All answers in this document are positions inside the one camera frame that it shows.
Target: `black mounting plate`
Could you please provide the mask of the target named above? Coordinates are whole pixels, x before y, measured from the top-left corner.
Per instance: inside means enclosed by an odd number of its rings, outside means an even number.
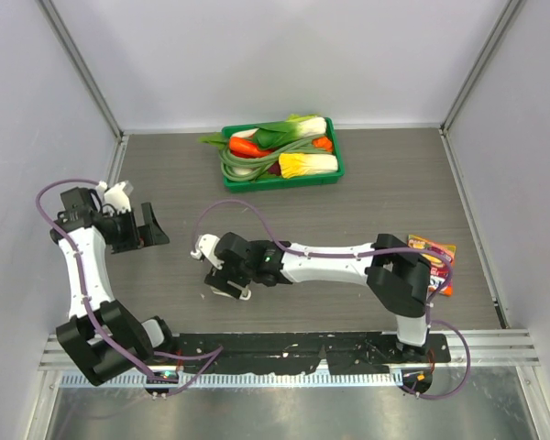
[[[207,373],[295,375],[315,372],[326,359],[330,374],[387,372],[388,364],[427,364],[426,352],[402,352],[395,334],[382,332],[180,334],[175,338],[184,356],[223,351]],[[446,337],[430,334],[426,350],[435,363],[450,362]],[[205,360],[186,362],[196,372]]]

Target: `red vegetable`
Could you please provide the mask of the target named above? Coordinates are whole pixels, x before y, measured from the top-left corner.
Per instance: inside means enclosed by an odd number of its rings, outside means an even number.
[[[232,154],[234,154],[235,156],[241,159],[255,159],[252,156],[249,156],[248,154],[242,154],[242,153],[239,153],[238,151],[232,151]]]
[[[281,165],[279,164],[279,161],[273,162],[273,165],[267,169],[267,172],[275,176],[281,176]]]
[[[272,153],[270,149],[259,149],[250,140],[242,137],[231,137],[228,141],[228,147],[233,153],[245,154],[251,158],[264,158]]]

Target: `toy vegetable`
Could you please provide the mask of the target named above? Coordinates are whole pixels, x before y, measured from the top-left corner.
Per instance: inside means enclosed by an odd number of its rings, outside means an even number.
[[[222,148],[220,150],[220,160],[222,161],[222,173],[228,180],[233,182],[254,181],[259,176],[263,175],[274,163],[277,162],[279,156],[286,151],[302,152],[315,156],[329,156],[330,154],[320,148],[314,147],[312,141],[314,139],[307,137],[306,139],[296,140],[285,147],[281,147],[264,158],[241,159],[236,157],[230,148]],[[241,175],[241,168],[252,169],[252,172]]]
[[[244,154],[250,158],[264,158],[272,153],[268,149],[259,149],[253,142],[242,137],[231,137],[228,147],[233,153]]]
[[[326,121],[323,117],[311,117],[301,122],[269,122],[257,124],[258,130],[253,135],[253,142],[260,149],[277,149],[295,140],[310,136],[323,136],[326,132]]]
[[[334,151],[334,145],[332,145],[332,141],[326,136],[314,139],[312,141],[312,145],[314,145],[317,149],[324,149],[329,153],[332,153]]]
[[[338,171],[338,160],[331,154],[284,153],[279,164],[285,179]]]

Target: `cable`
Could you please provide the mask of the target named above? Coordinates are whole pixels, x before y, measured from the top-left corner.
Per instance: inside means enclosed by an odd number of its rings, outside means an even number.
[[[275,243],[275,246],[277,246],[283,252],[289,252],[290,254],[293,254],[293,255],[296,255],[296,256],[299,256],[299,257],[313,257],[313,258],[319,258],[319,259],[361,259],[361,258],[365,258],[365,257],[374,257],[374,256],[378,256],[378,255],[390,255],[390,254],[398,254],[398,253],[406,254],[407,253],[407,254],[429,255],[431,257],[435,257],[435,258],[439,259],[440,261],[442,261],[445,264],[446,268],[448,269],[448,274],[446,275],[446,278],[444,279],[444,281],[442,281],[438,285],[436,290],[433,291],[432,293],[430,293],[430,295],[428,295],[428,297],[426,299],[426,322],[429,325],[443,325],[445,327],[448,327],[450,330],[455,332],[456,335],[460,338],[460,340],[461,340],[461,342],[462,342],[462,344],[465,348],[465,352],[467,353],[467,369],[465,370],[465,376],[463,377],[463,379],[461,380],[461,382],[458,384],[458,386],[456,388],[454,388],[452,391],[450,391],[446,394],[440,394],[440,395],[418,394],[414,390],[411,390],[407,387],[403,387],[403,388],[407,392],[409,392],[410,394],[419,396],[420,398],[426,399],[428,401],[437,401],[437,400],[440,400],[440,399],[445,399],[447,397],[454,396],[455,394],[459,393],[460,390],[462,390],[462,388],[467,383],[468,377],[470,375],[470,349],[468,348],[467,340],[462,335],[462,333],[460,333],[460,331],[457,328],[455,328],[453,325],[447,323],[446,321],[431,320],[431,317],[430,317],[432,300],[435,298],[435,296],[441,290],[444,289],[445,286],[448,285],[450,280],[452,280],[452,271],[453,271],[452,264],[450,264],[450,261],[445,256],[440,255],[440,254],[438,254],[436,252],[433,252],[431,250],[415,249],[413,247],[393,247],[393,248],[389,248],[389,249],[375,249],[375,250],[370,250],[370,251],[367,251],[367,252],[361,252],[359,254],[330,254],[330,253],[322,253],[322,252],[304,253],[304,252],[301,252],[299,250],[290,249],[290,248],[284,246],[275,237],[275,234],[273,233],[273,230],[271,229],[271,227],[269,225],[269,222],[267,221],[265,216],[262,214],[262,212],[259,211],[259,209],[257,209],[252,204],[247,203],[243,200],[238,200],[238,199],[220,200],[218,202],[212,203],[210,206],[208,206],[207,208],[205,208],[202,211],[202,213],[198,217],[197,221],[193,225],[192,250],[195,250],[195,245],[197,243],[200,224],[202,223],[202,220],[204,220],[204,218],[207,216],[207,214],[210,211],[212,211],[217,206],[220,206],[222,204],[242,204],[243,206],[245,206],[246,208],[251,210],[257,216],[260,223],[263,224],[263,227],[265,228],[265,231],[267,231],[267,234],[269,235],[269,237],[271,238],[273,243]]]
[[[71,249],[73,250],[75,261],[77,264],[77,270],[79,275],[79,281],[80,281],[80,290],[82,292],[82,302],[83,306],[85,307],[85,311],[87,312],[88,319],[90,320],[90,323],[93,326],[93,329],[95,332],[102,337],[102,339],[108,344],[111,348],[113,348],[115,351],[117,351],[120,355],[122,355],[124,358],[129,360],[134,364],[134,366],[143,374],[150,378],[155,378],[155,380],[160,380],[160,378],[155,376],[155,373],[152,369],[147,366],[143,361],[141,361],[138,357],[134,356],[132,353],[130,353],[128,350],[126,350],[124,347],[119,345],[100,325],[98,322],[98,319],[96,318],[94,314],[94,310],[92,309],[92,305],[90,304],[90,297],[88,296],[88,291],[85,285],[85,272],[83,271],[83,262],[82,262],[82,254],[80,252],[80,249],[78,248],[77,244],[73,241],[73,239],[70,237],[70,235],[65,232],[59,225],[57,225],[53,220],[51,220],[50,216],[45,212],[41,205],[41,198],[43,195],[49,191],[50,189],[63,185],[65,183],[86,183],[90,185],[98,185],[97,181],[91,181],[88,179],[65,179],[62,181],[55,181],[54,183],[51,183],[47,185],[45,188],[40,190],[37,194],[37,197],[35,198],[35,206],[37,207],[38,213],[43,217],[43,219],[53,228],[55,231],[57,231],[69,244]],[[201,369],[198,371],[198,373],[192,378],[192,380],[188,381],[185,385],[182,387],[179,387],[176,392],[173,392],[172,394],[177,394],[178,392],[185,391],[187,388],[189,388],[193,384],[193,380],[197,379],[199,375],[203,374],[204,371],[208,369],[208,367],[214,362],[214,359],[220,354],[222,351],[222,347],[220,346],[216,350],[214,350],[212,353],[208,353],[206,355],[200,355],[195,357],[180,357],[183,358],[183,360],[194,360],[194,359],[202,359],[202,358],[210,358],[210,361],[208,361]],[[170,353],[160,353],[156,352],[158,356],[164,356],[167,358],[175,358],[176,355],[172,355]],[[176,379],[163,379],[167,382],[177,383],[178,381]]]
[[[432,348],[428,351],[428,360],[430,361],[430,374],[432,374],[436,369],[434,350]]]
[[[160,351],[156,351],[154,353],[155,356],[164,356],[165,358],[174,358],[174,359],[178,359],[178,360],[198,360],[198,359],[204,359],[204,358],[211,358],[210,360],[208,360],[206,365],[204,365],[203,368],[200,368],[200,370],[190,380],[188,380],[181,387],[176,388],[174,390],[170,390],[169,392],[167,392],[165,394],[165,397],[170,397],[170,396],[173,396],[175,394],[179,394],[180,392],[184,392],[185,390],[190,388],[193,385],[193,383],[198,380],[200,375],[202,375],[202,373],[209,367],[209,365],[211,365],[212,362],[214,362],[214,360],[220,354],[221,349],[222,348],[220,347],[220,349],[215,350],[212,353],[207,353],[205,355],[200,355],[200,356],[176,356],[176,355],[172,355],[170,353],[163,353],[163,352],[160,352]],[[165,380],[164,378],[160,378],[159,376],[155,376],[154,379],[159,380],[159,381]],[[89,419],[89,420],[108,420],[108,419],[111,419],[113,417],[116,417],[117,415],[119,415],[121,413],[124,413],[126,410],[132,408],[137,403],[140,403],[140,402],[143,402],[144,400],[147,400],[149,397],[150,396],[149,396],[148,393],[143,393],[142,396],[139,396],[135,399],[132,399],[126,405],[124,405],[120,408],[117,408],[113,412],[109,412],[107,414],[100,414],[100,413],[98,413],[98,414],[85,414],[85,413],[81,413],[81,412],[77,411],[77,408],[76,408],[77,405],[74,405],[74,406],[71,407],[71,410],[67,412],[67,415],[65,416],[65,419],[63,420],[63,423],[60,426],[59,433],[57,434],[56,439],[60,440],[62,438],[65,430],[67,429],[67,425],[70,422],[70,419],[72,418],[72,416],[75,413],[77,413],[77,415],[79,417],[83,417],[83,418]]]
[[[460,331],[454,327],[452,324],[447,323],[446,321],[441,320],[433,320],[433,325],[443,325],[444,327],[449,328],[453,332],[456,333],[456,335],[460,338],[460,342],[462,342],[463,347],[465,348],[465,353],[467,354],[467,368],[465,369],[465,375],[463,376],[460,383],[454,388],[453,390],[445,393],[445,394],[420,394],[415,391],[415,384],[413,385],[413,389],[407,388],[405,385],[400,387],[402,390],[409,392],[410,394],[419,397],[420,399],[425,399],[427,401],[440,401],[442,399],[446,399],[447,397],[452,397],[456,394],[458,394],[464,386],[467,384],[468,378],[470,377],[470,348],[468,347],[468,342],[465,339],[465,337],[460,333]]]
[[[202,211],[197,221],[193,225],[193,231],[192,231],[192,250],[193,251],[195,251],[195,245],[198,239],[200,224],[202,223],[202,220],[204,220],[204,218],[208,215],[210,211],[212,211],[213,209],[215,209],[216,207],[222,204],[242,204],[246,208],[250,209],[257,216],[260,223],[263,224],[265,231],[267,231],[267,234],[269,235],[273,243],[275,243],[275,246],[277,246],[283,252],[288,252],[298,257],[313,257],[317,259],[363,259],[366,257],[375,257],[379,255],[391,255],[391,254],[423,254],[423,255],[429,255],[431,257],[435,257],[445,264],[446,268],[448,269],[448,274],[446,275],[445,280],[440,283],[440,285],[436,288],[434,292],[432,292],[432,294],[430,294],[430,296],[428,297],[428,301],[432,301],[433,298],[436,296],[436,294],[440,292],[442,289],[444,289],[444,287],[452,279],[452,264],[450,264],[450,261],[448,261],[448,259],[443,255],[433,252],[432,250],[415,249],[413,247],[392,247],[389,249],[373,249],[367,252],[361,252],[359,254],[330,254],[330,253],[324,253],[324,252],[307,252],[306,253],[306,252],[301,252],[301,250],[290,249],[284,246],[275,237],[275,234],[273,233],[273,230],[271,229],[267,219],[265,218],[263,213],[259,211],[259,209],[257,209],[255,206],[253,206],[250,203],[247,203],[243,200],[238,200],[238,199],[220,200],[218,202],[212,203],[210,206],[208,206]]]
[[[111,204],[111,203],[104,203],[101,207],[100,207],[100,213],[103,214],[104,213],[104,208],[106,208],[107,206],[109,206],[112,211],[114,211],[114,215],[117,215],[118,214],[118,210]]]

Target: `wooden table surface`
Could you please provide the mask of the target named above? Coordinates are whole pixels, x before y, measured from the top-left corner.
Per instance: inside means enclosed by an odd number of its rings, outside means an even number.
[[[115,297],[128,310],[141,320],[158,315],[173,332],[395,329],[392,314],[357,285],[255,285],[248,302],[212,294],[204,285],[209,263],[190,258],[191,233],[207,205],[232,194],[222,183],[215,149],[198,144],[198,137],[129,139],[120,178],[133,183],[134,206],[153,203],[171,243],[108,257]],[[434,316],[461,329],[499,328],[438,130],[341,130],[338,141],[346,175],[337,184],[238,197],[258,207],[282,240],[350,246],[391,233],[456,244],[454,295],[436,300]],[[228,231],[267,238],[258,219],[239,206],[213,211],[200,232]]]

